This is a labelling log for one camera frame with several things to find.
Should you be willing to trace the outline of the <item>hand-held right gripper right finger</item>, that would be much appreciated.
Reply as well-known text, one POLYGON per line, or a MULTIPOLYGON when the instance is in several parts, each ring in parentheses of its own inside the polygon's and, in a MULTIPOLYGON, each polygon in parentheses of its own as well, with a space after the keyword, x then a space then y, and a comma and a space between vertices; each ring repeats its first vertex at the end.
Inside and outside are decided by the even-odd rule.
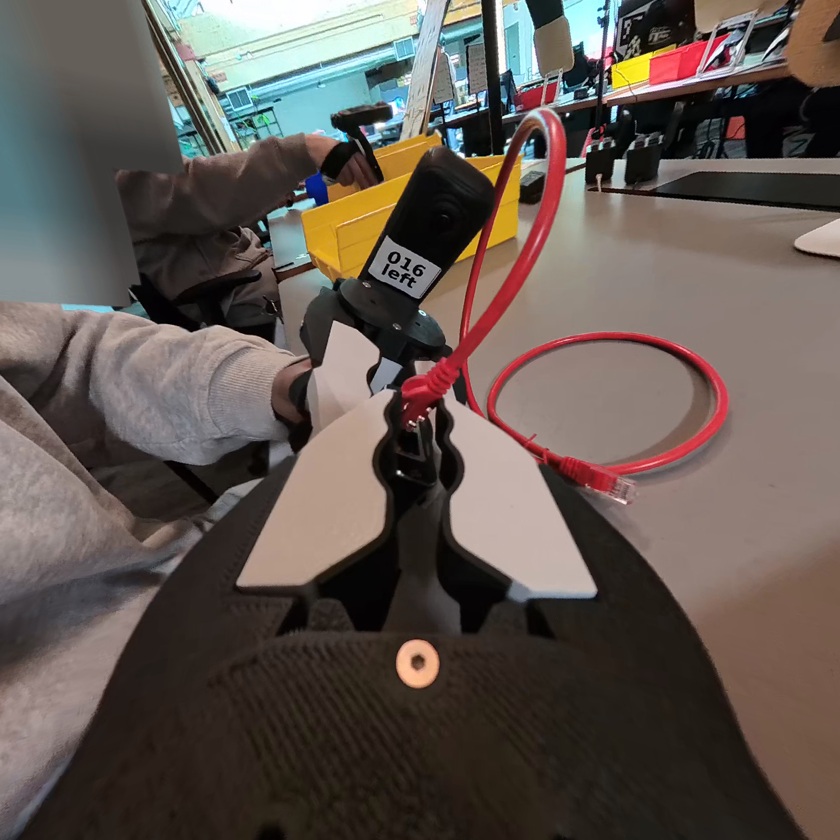
POLYGON ((505 596, 591 600, 597 589, 538 462, 485 418, 444 398, 437 420, 463 469, 449 501, 458 549, 500 573, 505 596))

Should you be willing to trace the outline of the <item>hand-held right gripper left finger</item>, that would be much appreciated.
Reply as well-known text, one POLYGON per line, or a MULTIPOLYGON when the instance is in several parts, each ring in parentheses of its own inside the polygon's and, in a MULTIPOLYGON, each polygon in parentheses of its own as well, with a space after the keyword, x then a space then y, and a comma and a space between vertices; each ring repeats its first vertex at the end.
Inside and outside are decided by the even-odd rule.
POLYGON ((383 544, 394 520, 394 392, 336 419, 299 454, 237 579, 242 591, 326 582, 383 544))

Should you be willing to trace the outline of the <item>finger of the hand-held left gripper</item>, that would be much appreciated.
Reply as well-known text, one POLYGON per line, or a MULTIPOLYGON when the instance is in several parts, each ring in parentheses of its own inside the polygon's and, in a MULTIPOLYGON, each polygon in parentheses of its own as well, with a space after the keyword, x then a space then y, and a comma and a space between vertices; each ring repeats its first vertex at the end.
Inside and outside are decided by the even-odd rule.
POLYGON ((384 409, 370 414, 368 403, 378 407, 381 400, 373 397, 368 382, 370 369, 377 369, 381 352, 362 332, 342 322, 331 325, 326 350, 319 366, 313 366, 308 384, 308 411, 311 438, 319 436, 336 421, 363 407, 362 428, 372 431, 375 423, 386 430, 384 409))

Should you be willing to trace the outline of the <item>yellow storage bin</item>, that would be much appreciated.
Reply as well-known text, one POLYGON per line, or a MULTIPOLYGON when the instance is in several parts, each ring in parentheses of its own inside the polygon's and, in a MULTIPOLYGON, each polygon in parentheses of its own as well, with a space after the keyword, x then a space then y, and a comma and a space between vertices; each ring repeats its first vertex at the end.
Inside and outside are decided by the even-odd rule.
POLYGON ((650 64, 655 52, 614 62, 611 67, 611 90, 642 87, 648 84, 650 64))
MULTIPOLYGON (((341 197, 329 204, 307 210, 301 217, 311 261, 323 275, 335 281, 357 277, 382 234, 385 222, 402 196, 417 163, 389 181, 341 197)), ((493 185, 501 171, 503 155, 465 159, 493 185)), ((518 235, 518 205, 522 158, 509 176, 488 247, 502 244, 518 235)))
POLYGON ((384 180, 388 182, 399 176, 410 175, 426 151, 443 144, 441 134, 433 131, 429 135, 418 135, 375 149, 373 155, 384 180))

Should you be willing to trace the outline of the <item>black ethernet adapter box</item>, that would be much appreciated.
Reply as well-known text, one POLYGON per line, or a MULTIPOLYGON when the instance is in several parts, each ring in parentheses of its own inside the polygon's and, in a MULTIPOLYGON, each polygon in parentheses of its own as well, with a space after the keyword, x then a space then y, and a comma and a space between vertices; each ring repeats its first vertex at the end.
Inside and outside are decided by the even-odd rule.
POLYGON ((389 486, 402 482, 421 488, 433 487, 437 468, 432 438, 421 427, 402 430, 377 448, 374 467, 389 486))

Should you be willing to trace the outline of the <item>person's left forearm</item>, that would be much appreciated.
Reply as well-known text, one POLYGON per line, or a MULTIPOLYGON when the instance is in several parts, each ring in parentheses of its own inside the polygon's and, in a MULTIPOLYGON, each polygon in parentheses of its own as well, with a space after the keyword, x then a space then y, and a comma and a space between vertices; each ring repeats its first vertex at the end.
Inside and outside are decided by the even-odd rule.
POLYGON ((2 453, 82 459, 115 439, 205 466, 287 425, 272 382, 296 357, 222 327, 187 332, 120 312, 2 302, 2 453))

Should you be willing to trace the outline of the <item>wooden plank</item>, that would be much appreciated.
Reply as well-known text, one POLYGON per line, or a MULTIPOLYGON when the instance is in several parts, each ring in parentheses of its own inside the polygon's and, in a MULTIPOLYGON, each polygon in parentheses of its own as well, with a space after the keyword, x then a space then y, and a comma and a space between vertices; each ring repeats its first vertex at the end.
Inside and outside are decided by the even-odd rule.
POLYGON ((449 1, 428 1, 423 12, 400 141, 425 135, 432 108, 440 35, 449 1))

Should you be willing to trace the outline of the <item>black pole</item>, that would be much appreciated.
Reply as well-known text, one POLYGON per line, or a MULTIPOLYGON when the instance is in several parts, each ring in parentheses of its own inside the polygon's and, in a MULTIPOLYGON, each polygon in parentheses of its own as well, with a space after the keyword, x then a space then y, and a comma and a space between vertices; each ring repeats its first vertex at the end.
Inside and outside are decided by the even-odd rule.
POLYGON ((501 107, 501 60, 504 59, 502 2, 480 1, 482 34, 485 45, 487 116, 489 121, 491 154, 500 155, 505 149, 505 134, 501 107))

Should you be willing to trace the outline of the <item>black power adapter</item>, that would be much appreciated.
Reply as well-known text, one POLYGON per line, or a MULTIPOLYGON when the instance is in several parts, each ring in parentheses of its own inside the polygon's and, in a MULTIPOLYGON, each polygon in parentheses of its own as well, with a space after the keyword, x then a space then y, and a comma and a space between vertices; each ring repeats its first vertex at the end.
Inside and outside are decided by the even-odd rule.
POLYGON ((584 183, 587 186, 609 183, 613 178, 615 162, 620 157, 621 151, 616 149, 614 138, 591 140, 585 147, 584 183))
POLYGON ((626 186, 636 187, 657 178, 664 139, 662 133, 656 132, 641 134, 631 142, 625 154, 626 186))

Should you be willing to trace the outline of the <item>black office chair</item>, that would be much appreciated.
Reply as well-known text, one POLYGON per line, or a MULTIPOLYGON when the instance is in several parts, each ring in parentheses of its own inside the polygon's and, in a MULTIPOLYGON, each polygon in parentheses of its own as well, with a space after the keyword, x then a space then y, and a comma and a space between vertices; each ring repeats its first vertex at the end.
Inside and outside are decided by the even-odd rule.
POLYGON ((244 327, 231 325, 223 307, 224 300, 233 292, 243 287, 254 286, 259 283, 261 277, 257 269, 240 270, 213 277, 187 288, 171 301, 141 273, 140 282, 129 287, 129 294, 153 323, 169 324, 190 333, 206 327, 222 326, 275 343, 280 320, 279 303, 265 298, 264 310, 268 322, 244 327))

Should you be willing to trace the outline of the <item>person's grey zip sweatshirt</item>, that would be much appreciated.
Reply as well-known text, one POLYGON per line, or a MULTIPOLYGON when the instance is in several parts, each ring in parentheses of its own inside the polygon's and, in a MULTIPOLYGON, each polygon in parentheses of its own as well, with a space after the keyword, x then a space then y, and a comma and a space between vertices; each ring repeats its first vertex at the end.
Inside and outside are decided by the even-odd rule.
POLYGON ((82 459, 2 453, 2 838, 15 838, 67 766, 190 521, 135 517, 82 459))

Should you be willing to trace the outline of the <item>framed marker sign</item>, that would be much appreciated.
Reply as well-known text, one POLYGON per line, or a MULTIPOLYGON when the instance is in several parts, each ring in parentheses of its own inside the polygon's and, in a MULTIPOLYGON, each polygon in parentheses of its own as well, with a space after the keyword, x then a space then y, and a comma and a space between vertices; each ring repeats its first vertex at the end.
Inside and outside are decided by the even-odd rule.
POLYGON ((695 40, 693 1, 626 1, 618 8, 615 56, 629 60, 695 40))

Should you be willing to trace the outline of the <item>red storage bin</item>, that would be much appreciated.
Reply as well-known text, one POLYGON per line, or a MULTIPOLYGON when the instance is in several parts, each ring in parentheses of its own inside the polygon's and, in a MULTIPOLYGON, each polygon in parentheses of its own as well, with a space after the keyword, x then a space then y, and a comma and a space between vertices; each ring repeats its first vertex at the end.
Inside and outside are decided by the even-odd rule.
POLYGON ((734 50, 727 42, 728 35, 724 34, 715 37, 711 47, 707 47, 706 39, 656 54, 649 63, 648 84, 655 87, 693 78, 700 67, 705 72, 716 61, 726 65, 734 50))

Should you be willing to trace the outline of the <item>white monitor stand base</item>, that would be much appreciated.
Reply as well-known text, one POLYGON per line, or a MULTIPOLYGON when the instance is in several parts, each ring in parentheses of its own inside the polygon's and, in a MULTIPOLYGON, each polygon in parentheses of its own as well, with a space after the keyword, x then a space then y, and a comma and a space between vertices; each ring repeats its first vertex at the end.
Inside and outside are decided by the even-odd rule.
POLYGON ((840 220, 820 226, 798 237, 793 247, 795 250, 809 256, 827 259, 840 257, 840 220))

